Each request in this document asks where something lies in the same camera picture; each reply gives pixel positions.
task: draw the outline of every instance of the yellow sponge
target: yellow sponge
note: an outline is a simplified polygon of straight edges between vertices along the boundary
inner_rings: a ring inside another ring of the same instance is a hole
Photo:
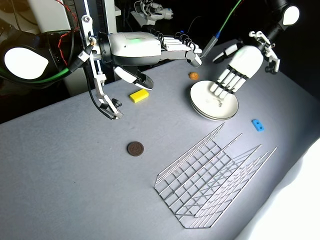
[[[132,100],[132,102],[137,103],[141,100],[147,98],[149,96],[149,93],[145,89],[141,89],[135,93],[132,93],[129,97]]]

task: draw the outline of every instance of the white plate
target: white plate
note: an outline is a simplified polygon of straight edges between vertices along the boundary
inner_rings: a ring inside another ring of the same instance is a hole
[[[213,81],[199,81],[190,91],[193,108],[205,118],[211,120],[227,120],[238,111],[239,103],[235,95],[228,94],[224,99],[210,91]]]

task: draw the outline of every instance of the orange object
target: orange object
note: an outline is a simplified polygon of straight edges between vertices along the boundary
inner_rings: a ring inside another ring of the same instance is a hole
[[[190,72],[189,73],[189,78],[191,80],[198,80],[199,79],[199,74],[197,72]]]

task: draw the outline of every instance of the white robotic hand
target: white robotic hand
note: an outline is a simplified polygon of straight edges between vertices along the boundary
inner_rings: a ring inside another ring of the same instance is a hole
[[[280,60],[272,50],[273,46],[269,39],[261,31],[257,33],[251,31],[249,36],[255,38],[262,46],[263,51],[252,45],[245,45],[238,50],[239,45],[234,44],[213,59],[213,62],[216,62],[218,59],[229,56],[238,50],[226,70],[210,88],[210,91],[221,99],[224,99],[228,94],[236,93],[247,79],[256,74],[264,61],[263,54],[269,58],[269,67],[267,68],[271,70],[270,72],[276,73],[279,71]]]

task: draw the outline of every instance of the dish rack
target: dish rack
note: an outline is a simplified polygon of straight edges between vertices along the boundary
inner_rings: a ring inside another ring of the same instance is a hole
[[[180,223],[188,229],[211,228],[239,193],[276,151],[276,147],[252,160],[262,146],[231,158],[213,139],[224,123],[160,172],[154,189]]]

